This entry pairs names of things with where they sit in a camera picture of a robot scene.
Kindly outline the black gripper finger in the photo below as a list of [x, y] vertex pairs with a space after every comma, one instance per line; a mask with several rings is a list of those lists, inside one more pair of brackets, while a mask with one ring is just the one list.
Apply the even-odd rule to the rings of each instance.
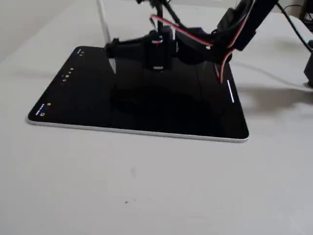
[[108, 58], [120, 59], [143, 59], [143, 47], [139, 44], [134, 45], [111, 45], [106, 44], [104, 51]]
[[121, 40], [119, 40], [119, 38], [114, 38], [111, 41], [111, 44], [113, 46], [136, 46], [136, 45], [141, 46], [146, 42], [147, 38], [148, 38], [148, 35], [144, 35], [144, 36], [139, 37], [139, 38], [129, 39], [129, 40], [125, 40], [125, 41], [121, 41]]

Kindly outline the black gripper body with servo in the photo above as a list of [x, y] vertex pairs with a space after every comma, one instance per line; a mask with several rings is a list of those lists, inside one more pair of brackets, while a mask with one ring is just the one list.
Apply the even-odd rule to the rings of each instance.
[[173, 61], [178, 59], [187, 65], [196, 65], [205, 57], [206, 45], [201, 44], [170, 26], [151, 30], [145, 42], [145, 68], [153, 71], [171, 70]]

